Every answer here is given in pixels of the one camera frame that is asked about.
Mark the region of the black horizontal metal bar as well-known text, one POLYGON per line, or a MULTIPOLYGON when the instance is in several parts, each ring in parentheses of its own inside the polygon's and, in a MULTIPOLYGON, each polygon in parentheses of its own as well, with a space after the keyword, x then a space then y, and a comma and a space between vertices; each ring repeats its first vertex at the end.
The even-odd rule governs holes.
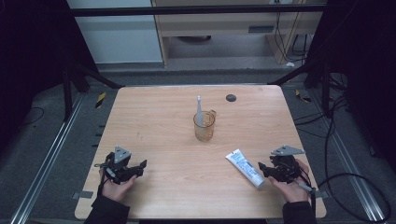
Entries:
POLYGON ((301 5, 224 5, 184 7, 117 7, 117 8, 73 8, 68 13, 75 17, 99 16, 143 16, 143 15, 188 15, 229 13, 273 13, 273 12, 319 12, 326 4, 301 5))

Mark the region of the black metal stand strut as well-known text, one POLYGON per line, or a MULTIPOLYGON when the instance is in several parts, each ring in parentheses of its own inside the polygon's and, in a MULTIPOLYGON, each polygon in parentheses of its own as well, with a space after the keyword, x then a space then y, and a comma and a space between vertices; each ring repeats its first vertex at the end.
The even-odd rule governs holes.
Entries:
POLYGON ((98 72, 94 72, 93 70, 91 70, 90 68, 87 68, 81 64, 76 64, 76 68, 77 70, 81 71, 82 73, 84 73, 85 75, 88 75, 89 77, 94 78, 95 80, 105 84, 106 86, 108 86, 111 89, 120 89, 123 88, 123 85, 117 84, 105 77, 102 77, 98 72))
POLYGON ((285 76, 269 82, 269 85, 277 85, 281 86, 285 84, 287 81, 292 80, 293 78, 299 76, 300 74, 307 73, 307 76, 304 80, 305 86, 312 87, 317 81, 320 76, 319 69, 324 64, 323 60, 315 59, 306 62, 304 65, 294 69, 290 73, 286 74, 285 76))

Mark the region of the aluminium floor rail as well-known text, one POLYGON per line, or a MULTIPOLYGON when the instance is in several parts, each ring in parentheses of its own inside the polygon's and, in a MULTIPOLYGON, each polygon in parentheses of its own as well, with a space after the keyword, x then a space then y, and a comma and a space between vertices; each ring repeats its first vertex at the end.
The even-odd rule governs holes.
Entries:
POLYGON ((86 98, 85 93, 78 93, 76 101, 72 104, 69 118, 62 123, 60 130, 57 132, 45 159, 40 165, 32 184, 25 193, 20 205, 14 212, 9 224, 25 224, 35 205, 35 202, 46 183, 50 171, 56 162, 58 155, 63 148, 64 142, 70 133, 70 130, 78 116, 81 105, 86 98))
POLYGON ((330 119, 327 118, 327 115, 330 115, 332 113, 332 110, 330 110, 329 112, 324 111, 324 109, 321 107, 321 102, 319 101, 320 97, 315 91, 310 90, 309 94, 311 96, 313 104, 317 107, 318 111, 323 114, 322 120, 325 126, 328 128, 326 141, 325 141, 325 153, 324 153, 325 176, 326 176, 324 183, 328 186, 328 188, 330 188, 331 179, 335 179, 336 177, 345 175, 346 177, 349 178, 352 187, 355 190, 361 202, 363 210, 365 211, 366 216, 368 218, 368 222, 371 224, 388 224, 387 219, 391 212, 391 207, 388 204, 388 212, 384 213, 377 199, 375 198, 375 194, 373 193, 373 190, 375 190, 383 198, 383 201, 387 203, 388 201, 386 200, 386 197, 384 196, 383 192, 374 183, 372 183, 370 179, 367 179, 361 174, 358 166, 355 164, 350 154, 347 152, 347 148, 341 136, 335 129, 335 126, 333 124, 333 118, 330 119), (332 146, 335 152, 337 153, 341 164, 345 169, 345 171, 341 174, 329 176, 328 173, 329 143, 332 143, 332 146))

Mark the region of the light wooden desk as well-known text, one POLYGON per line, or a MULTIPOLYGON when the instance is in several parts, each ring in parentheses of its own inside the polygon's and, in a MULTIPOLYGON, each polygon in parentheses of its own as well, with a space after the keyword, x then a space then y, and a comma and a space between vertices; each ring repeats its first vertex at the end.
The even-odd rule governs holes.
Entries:
MULTIPOLYGON (((327 0, 150 0, 155 7, 321 4, 327 0)), ((316 32, 320 12, 273 12, 157 15, 155 17, 163 60, 168 61, 171 39, 178 36, 264 35, 278 63, 286 62, 287 53, 297 35, 316 32)))

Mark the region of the white cabinet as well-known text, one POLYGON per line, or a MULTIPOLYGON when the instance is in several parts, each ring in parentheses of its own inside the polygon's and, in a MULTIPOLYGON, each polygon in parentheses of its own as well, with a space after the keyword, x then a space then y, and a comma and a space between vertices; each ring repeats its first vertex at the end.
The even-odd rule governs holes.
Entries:
MULTIPOLYGON (((66 0, 72 9, 151 7, 150 0, 66 0)), ((97 64, 161 63, 154 17, 78 17, 78 27, 97 64)))

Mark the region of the white electric toothbrush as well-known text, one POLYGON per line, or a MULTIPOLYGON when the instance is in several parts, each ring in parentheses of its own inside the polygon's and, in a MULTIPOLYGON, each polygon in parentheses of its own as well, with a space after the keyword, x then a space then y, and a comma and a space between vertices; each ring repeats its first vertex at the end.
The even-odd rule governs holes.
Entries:
POLYGON ((197 96, 197 112, 196 112, 196 123, 198 126, 203 127, 204 120, 203 120, 203 112, 201 108, 201 96, 197 96))

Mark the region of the person's left hand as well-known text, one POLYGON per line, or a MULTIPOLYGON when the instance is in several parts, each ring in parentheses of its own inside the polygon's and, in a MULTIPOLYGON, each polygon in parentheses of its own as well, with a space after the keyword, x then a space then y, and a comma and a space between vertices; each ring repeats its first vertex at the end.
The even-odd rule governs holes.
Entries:
POLYGON ((120 184, 116 184, 105 175, 103 169, 100 169, 99 174, 99 194, 118 203, 121 203, 123 201, 127 192, 131 189, 136 180, 136 177, 134 176, 128 182, 121 182, 120 184))

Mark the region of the amber transparent plastic cup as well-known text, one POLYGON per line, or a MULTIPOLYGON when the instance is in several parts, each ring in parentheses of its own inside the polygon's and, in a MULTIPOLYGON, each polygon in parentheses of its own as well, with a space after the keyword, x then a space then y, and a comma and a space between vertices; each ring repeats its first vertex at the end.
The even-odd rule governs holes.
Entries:
POLYGON ((195 137, 202 142, 212 139, 217 112, 214 110, 196 113, 193 117, 195 137))

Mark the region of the person's right hand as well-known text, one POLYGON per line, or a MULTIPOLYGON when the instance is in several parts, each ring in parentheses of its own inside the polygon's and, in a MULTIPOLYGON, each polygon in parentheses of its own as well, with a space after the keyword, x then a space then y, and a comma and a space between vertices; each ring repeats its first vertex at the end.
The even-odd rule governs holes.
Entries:
POLYGON ((295 203, 295 202, 308 202, 310 200, 310 193, 303 189, 301 185, 305 185, 308 180, 308 167, 300 160, 296 159, 298 162, 300 169, 302 170, 302 175, 296 178, 293 182, 287 184, 284 182, 271 183, 276 189, 278 189, 285 201, 287 203, 295 203))

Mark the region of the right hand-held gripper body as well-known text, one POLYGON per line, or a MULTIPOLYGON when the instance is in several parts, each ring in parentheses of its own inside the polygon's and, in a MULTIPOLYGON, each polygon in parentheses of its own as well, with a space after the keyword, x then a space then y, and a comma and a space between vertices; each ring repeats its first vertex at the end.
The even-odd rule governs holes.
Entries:
POLYGON ((287 145, 273 150, 270 156, 273 167, 269 170, 269 176, 279 182, 293 182, 301 174, 300 166, 294 158, 300 154, 305 154, 305 151, 287 145))

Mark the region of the white blue toothpaste tube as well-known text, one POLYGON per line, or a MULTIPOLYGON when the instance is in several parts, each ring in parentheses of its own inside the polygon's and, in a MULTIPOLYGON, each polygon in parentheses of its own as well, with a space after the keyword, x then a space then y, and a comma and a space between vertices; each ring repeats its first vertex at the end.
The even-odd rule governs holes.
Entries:
POLYGON ((238 148, 226 156, 226 159, 238 169, 246 179, 257 189, 260 189, 264 184, 264 178, 259 174, 255 167, 245 157, 242 151, 238 148))

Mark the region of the grey tape piece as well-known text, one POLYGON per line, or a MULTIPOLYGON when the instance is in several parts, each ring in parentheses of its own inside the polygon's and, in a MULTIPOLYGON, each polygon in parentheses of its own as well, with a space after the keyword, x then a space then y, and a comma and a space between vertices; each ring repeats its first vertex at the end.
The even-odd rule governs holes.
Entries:
POLYGON ((83 190, 83 191, 75 191, 72 194, 72 198, 74 200, 78 200, 80 198, 90 199, 92 197, 92 195, 93 195, 92 191, 85 191, 85 190, 83 190))

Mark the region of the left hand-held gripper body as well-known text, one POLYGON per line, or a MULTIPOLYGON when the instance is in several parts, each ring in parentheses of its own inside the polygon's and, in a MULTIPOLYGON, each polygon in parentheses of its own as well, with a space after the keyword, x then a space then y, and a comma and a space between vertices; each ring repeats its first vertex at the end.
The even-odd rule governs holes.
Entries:
POLYGON ((129 173, 138 173, 135 167, 129 167, 128 163, 132 153, 122 147, 115 146, 113 152, 110 152, 103 163, 95 164, 104 170, 105 175, 114 183, 120 184, 125 176, 129 173))

